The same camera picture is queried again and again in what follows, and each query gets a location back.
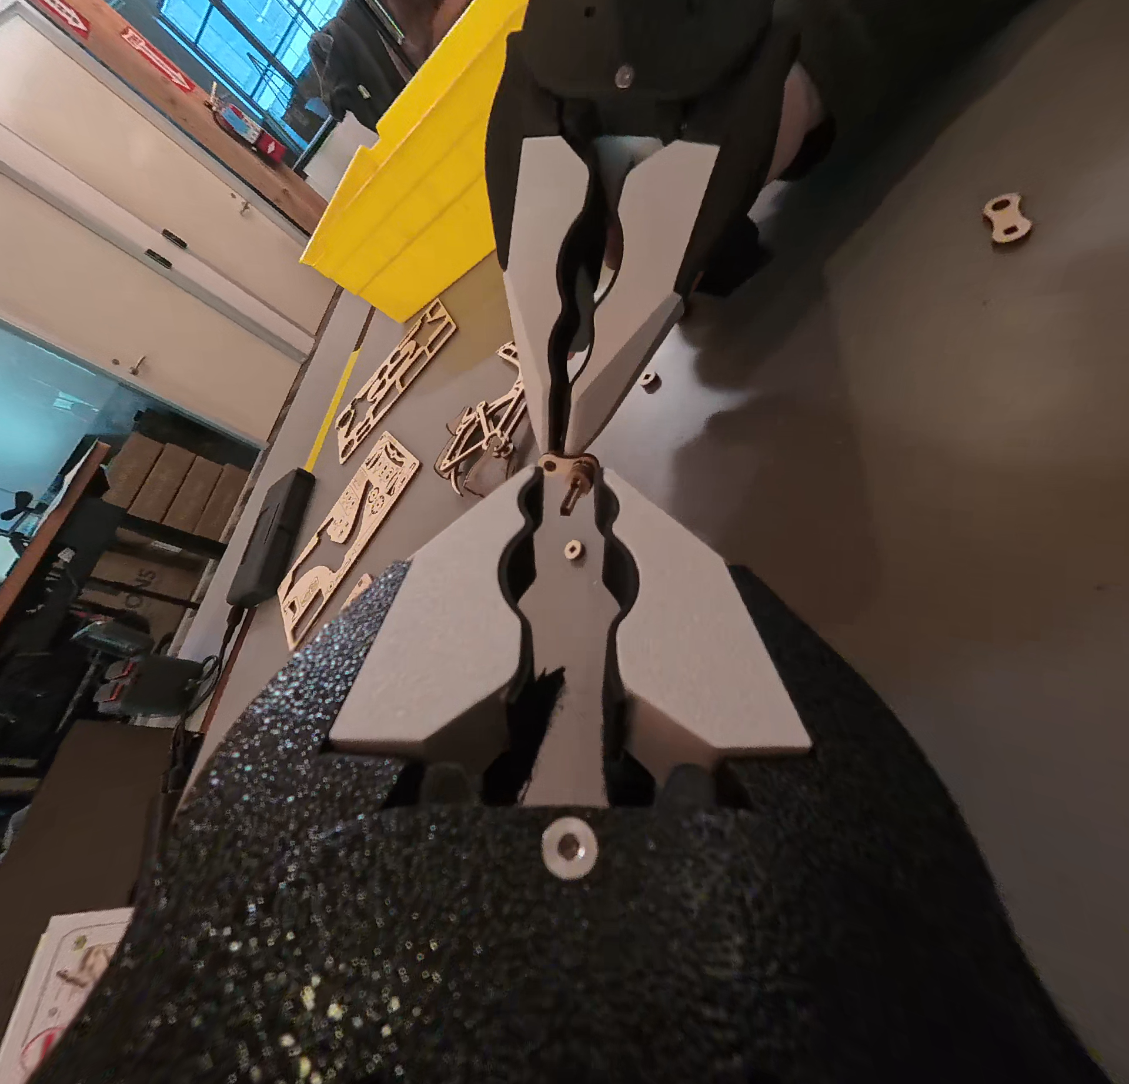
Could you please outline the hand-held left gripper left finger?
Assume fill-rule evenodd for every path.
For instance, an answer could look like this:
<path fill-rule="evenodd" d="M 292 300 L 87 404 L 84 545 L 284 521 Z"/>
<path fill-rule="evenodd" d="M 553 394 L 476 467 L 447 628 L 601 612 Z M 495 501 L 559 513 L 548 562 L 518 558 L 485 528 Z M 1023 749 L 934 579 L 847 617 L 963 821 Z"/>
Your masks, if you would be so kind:
<path fill-rule="evenodd" d="M 488 803 L 538 801 L 566 681 L 546 612 L 520 607 L 539 579 L 546 481 L 541 467 L 517 474 L 416 552 L 333 722 L 333 753 L 464 772 Z"/>

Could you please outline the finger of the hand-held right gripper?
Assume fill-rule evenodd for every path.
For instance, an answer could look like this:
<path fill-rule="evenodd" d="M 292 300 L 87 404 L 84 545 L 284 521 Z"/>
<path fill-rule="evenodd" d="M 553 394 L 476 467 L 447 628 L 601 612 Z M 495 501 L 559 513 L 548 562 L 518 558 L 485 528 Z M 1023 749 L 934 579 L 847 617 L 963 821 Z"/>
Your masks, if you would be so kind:
<path fill-rule="evenodd" d="M 717 155 L 716 145 L 677 141 L 628 171 L 617 203 L 624 253 L 572 382 L 567 450 L 590 448 L 682 315 L 675 285 Z"/>
<path fill-rule="evenodd" d="M 522 144 L 504 268 L 529 422 L 542 452 L 583 452 L 582 383 L 593 375 L 609 203 L 596 145 Z"/>

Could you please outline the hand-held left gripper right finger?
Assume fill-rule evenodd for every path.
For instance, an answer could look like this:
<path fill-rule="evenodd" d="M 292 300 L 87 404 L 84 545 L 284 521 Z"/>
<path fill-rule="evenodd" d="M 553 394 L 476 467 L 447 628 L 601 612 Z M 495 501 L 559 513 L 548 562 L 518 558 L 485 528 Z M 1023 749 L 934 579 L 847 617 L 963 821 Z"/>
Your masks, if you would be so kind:
<path fill-rule="evenodd" d="M 601 469 L 595 487 L 595 805 L 683 767 L 809 753 L 811 737 L 719 554 Z"/>

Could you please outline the small wooden peg plate part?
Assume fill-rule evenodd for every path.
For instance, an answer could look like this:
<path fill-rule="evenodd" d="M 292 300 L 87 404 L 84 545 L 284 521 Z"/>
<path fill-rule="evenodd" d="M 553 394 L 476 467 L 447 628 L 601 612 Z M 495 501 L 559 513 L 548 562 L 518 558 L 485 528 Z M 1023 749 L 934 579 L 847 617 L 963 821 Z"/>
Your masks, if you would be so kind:
<path fill-rule="evenodd" d="M 543 518 L 572 516 L 600 484 L 600 462 L 592 455 L 547 453 L 538 463 L 542 470 Z"/>

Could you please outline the wooden figure-eight link piece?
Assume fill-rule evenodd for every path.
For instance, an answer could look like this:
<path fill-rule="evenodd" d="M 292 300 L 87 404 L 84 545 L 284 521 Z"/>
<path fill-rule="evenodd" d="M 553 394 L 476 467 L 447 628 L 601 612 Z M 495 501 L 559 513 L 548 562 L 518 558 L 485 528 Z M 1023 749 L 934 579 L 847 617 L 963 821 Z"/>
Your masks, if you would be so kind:
<path fill-rule="evenodd" d="M 990 231 L 995 247 L 1024 242 L 1035 229 L 1035 223 L 1023 213 L 1023 195 L 1007 193 L 989 199 L 980 215 Z"/>

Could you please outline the partly built wooden model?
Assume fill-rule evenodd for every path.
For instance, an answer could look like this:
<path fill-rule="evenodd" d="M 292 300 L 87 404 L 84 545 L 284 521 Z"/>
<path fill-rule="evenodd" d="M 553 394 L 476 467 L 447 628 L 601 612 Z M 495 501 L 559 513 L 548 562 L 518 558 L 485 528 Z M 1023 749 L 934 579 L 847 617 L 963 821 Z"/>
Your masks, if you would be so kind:
<path fill-rule="evenodd" d="M 451 419 L 449 441 L 433 463 L 433 471 L 459 497 L 484 499 L 504 484 L 517 470 L 528 432 L 528 403 L 515 343 L 503 344 L 496 355 L 515 369 L 513 385 L 495 399 L 466 406 Z"/>

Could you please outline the yellow plastic bin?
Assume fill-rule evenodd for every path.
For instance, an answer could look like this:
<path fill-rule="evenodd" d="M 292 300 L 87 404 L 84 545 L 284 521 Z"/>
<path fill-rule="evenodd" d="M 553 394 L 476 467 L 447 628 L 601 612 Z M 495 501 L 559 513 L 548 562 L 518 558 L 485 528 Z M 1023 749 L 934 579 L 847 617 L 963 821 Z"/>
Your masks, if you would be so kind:
<path fill-rule="evenodd" d="M 494 251 L 485 136 L 528 4 L 469 4 L 355 153 L 304 265 L 403 322 Z"/>

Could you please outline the black power adapter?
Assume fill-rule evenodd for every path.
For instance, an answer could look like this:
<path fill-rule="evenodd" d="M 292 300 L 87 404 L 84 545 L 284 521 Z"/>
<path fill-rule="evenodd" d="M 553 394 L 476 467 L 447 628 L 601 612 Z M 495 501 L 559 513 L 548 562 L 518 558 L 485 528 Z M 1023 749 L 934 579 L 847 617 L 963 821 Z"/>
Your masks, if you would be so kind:
<path fill-rule="evenodd" d="M 314 486 L 314 475 L 297 469 L 266 491 L 227 593 L 229 607 L 249 611 L 276 594 L 292 563 Z"/>

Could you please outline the brown cardboard box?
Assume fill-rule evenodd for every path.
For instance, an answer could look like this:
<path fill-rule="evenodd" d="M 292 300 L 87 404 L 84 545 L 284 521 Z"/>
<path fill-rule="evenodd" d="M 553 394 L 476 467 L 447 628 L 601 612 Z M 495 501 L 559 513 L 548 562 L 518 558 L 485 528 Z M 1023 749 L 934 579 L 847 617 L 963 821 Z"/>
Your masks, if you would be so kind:
<path fill-rule="evenodd" d="M 221 479 L 222 466 L 204 456 L 194 456 L 189 471 L 170 503 L 163 525 L 194 533 Z"/>
<path fill-rule="evenodd" d="M 106 467 L 108 487 L 103 494 L 103 501 L 123 509 L 131 506 L 158 465 L 164 448 L 164 443 L 139 432 L 129 435 Z"/>
<path fill-rule="evenodd" d="M 234 506 L 242 497 L 248 480 L 248 472 L 238 467 L 223 466 L 217 484 L 209 496 L 202 518 L 194 528 L 194 534 L 221 542 L 226 531 Z"/>
<path fill-rule="evenodd" d="M 149 523 L 164 521 L 179 490 L 186 480 L 195 456 L 178 445 L 164 445 L 140 490 L 129 508 L 129 515 Z"/>

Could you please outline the yellow tape strip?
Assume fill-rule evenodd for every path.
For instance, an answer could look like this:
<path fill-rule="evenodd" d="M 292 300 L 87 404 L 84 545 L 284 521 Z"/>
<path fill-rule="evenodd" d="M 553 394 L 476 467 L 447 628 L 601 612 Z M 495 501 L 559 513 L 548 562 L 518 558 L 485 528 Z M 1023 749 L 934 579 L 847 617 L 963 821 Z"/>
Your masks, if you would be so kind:
<path fill-rule="evenodd" d="M 325 446 L 329 433 L 331 432 L 331 428 L 336 419 L 336 416 L 339 414 L 339 407 L 341 406 L 341 402 L 344 399 L 344 394 L 348 388 L 350 375 L 353 374 L 353 369 L 355 367 L 357 359 L 360 355 L 360 350 L 362 349 L 359 346 L 357 346 L 350 353 L 349 358 L 345 361 L 341 377 L 338 380 L 336 387 L 331 394 L 331 399 L 330 399 L 326 412 L 323 417 L 320 427 L 318 428 L 318 433 L 312 441 L 311 450 L 309 451 L 309 456 L 302 466 L 304 471 L 307 474 L 312 475 L 316 469 L 321 450 Z"/>

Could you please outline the dark hanging jacket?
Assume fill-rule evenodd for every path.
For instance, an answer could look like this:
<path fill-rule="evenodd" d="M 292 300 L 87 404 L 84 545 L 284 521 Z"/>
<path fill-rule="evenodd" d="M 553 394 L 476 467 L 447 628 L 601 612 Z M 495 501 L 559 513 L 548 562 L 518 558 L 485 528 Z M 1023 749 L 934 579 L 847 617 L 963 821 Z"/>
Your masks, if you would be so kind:
<path fill-rule="evenodd" d="M 370 132 L 411 77 L 406 54 L 369 0 L 343 0 L 310 37 L 309 59 L 331 117 L 343 122 L 353 116 Z"/>

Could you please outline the black and red equipment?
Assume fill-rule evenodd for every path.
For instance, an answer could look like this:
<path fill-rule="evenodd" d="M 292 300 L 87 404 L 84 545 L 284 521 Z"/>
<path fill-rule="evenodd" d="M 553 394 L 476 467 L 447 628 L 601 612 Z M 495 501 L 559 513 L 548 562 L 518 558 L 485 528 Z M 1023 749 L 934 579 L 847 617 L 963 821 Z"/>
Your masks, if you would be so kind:
<path fill-rule="evenodd" d="M 107 666 L 92 701 L 102 717 L 180 717 L 198 695 L 204 664 L 142 654 Z"/>

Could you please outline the large printed cardboard box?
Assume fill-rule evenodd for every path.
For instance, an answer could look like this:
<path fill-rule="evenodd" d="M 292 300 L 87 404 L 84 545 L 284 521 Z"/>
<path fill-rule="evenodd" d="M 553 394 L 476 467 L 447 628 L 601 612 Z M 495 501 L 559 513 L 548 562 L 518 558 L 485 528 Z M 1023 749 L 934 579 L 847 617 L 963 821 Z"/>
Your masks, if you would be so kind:
<path fill-rule="evenodd" d="M 88 577 L 83 593 L 112 599 L 131 612 L 149 607 L 186 611 L 203 567 L 180 557 L 154 558 L 131 552 L 105 552 Z"/>

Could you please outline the red arrow sign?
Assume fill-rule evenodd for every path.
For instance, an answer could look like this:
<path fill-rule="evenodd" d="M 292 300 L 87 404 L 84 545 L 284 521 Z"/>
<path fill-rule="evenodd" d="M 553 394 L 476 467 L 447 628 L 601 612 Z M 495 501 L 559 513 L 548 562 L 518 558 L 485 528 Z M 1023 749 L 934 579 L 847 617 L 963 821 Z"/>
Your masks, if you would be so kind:
<path fill-rule="evenodd" d="M 176 67 L 175 62 L 164 56 L 159 48 L 152 45 L 149 39 L 135 30 L 132 25 L 126 24 L 120 37 L 176 90 L 186 95 L 192 95 L 199 90 L 190 77 Z"/>

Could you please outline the white instruction booklet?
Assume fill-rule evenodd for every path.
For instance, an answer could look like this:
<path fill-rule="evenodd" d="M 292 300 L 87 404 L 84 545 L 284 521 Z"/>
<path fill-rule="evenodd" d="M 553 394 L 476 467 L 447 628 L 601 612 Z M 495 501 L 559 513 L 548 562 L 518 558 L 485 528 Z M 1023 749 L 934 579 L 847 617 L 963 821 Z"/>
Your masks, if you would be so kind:
<path fill-rule="evenodd" d="M 3 1082 L 35 1074 L 110 966 L 134 908 L 54 915 L 35 947 L 3 1043 Z"/>

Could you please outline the red wall device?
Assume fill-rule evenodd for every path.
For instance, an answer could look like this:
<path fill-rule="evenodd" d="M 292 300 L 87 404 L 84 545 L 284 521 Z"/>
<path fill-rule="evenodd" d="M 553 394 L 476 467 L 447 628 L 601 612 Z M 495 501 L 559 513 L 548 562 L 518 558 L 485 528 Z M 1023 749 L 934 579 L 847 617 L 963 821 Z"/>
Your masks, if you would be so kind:
<path fill-rule="evenodd" d="M 234 140 L 256 151 L 265 161 L 278 166 L 287 155 L 286 146 L 267 129 L 248 117 L 243 110 L 228 102 L 213 107 L 217 124 Z"/>

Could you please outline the window with dark frame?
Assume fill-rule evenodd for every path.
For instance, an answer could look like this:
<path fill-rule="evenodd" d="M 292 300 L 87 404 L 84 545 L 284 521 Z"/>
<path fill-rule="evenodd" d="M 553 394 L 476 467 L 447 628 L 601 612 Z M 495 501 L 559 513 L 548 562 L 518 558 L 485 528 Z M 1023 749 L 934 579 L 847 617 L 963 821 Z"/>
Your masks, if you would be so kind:
<path fill-rule="evenodd" d="M 292 140 L 329 116 L 309 43 L 345 0 L 160 0 L 159 19 L 218 85 Z"/>

